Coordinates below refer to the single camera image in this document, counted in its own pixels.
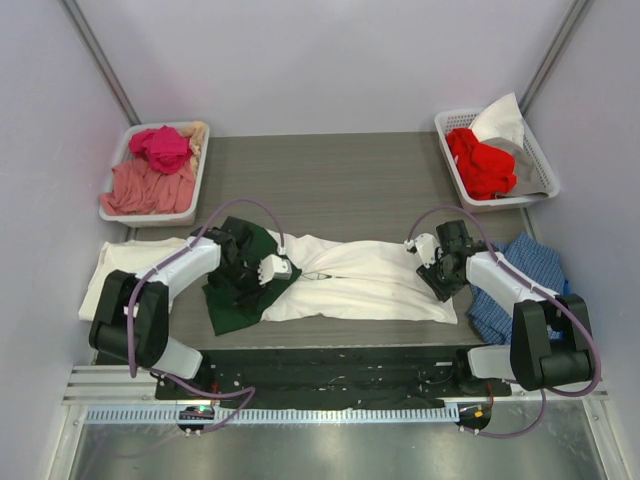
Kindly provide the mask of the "white and green t-shirt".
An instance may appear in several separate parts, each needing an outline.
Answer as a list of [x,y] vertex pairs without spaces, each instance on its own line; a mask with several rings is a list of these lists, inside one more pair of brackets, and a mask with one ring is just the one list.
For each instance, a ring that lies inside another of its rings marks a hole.
[[292,265],[288,280],[260,286],[225,266],[209,274],[202,290],[216,335],[259,322],[322,316],[340,320],[435,321],[455,324],[450,300],[441,301],[419,277],[422,262],[402,244],[335,242],[279,234],[229,217],[223,229],[238,233],[238,260],[245,270],[283,246]]

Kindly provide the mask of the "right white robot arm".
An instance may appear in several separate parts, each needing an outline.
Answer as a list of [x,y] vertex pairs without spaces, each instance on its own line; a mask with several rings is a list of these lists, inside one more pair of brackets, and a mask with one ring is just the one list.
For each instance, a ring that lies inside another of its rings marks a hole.
[[488,294],[512,321],[507,345],[474,347],[451,371],[457,391],[472,395],[488,379],[514,381],[525,390],[559,392],[585,382],[591,392],[601,376],[588,309],[578,295],[561,295],[526,276],[485,240],[473,239],[462,220],[405,241],[420,258],[417,275],[445,302],[470,285]]

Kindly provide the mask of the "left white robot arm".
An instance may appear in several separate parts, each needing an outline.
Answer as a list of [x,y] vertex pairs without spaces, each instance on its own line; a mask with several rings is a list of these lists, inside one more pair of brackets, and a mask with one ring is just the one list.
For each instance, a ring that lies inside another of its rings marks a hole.
[[133,369],[178,377],[187,396],[205,397],[213,385],[209,362],[204,353],[170,336],[170,305],[204,277],[206,307],[216,334],[257,323],[287,286],[284,280],[259,279],[262,261],[277,254],[278,247],[266,229],[229,217],[221,227],[182,241],[156,266],[109,273],[90,329],[90,346]]

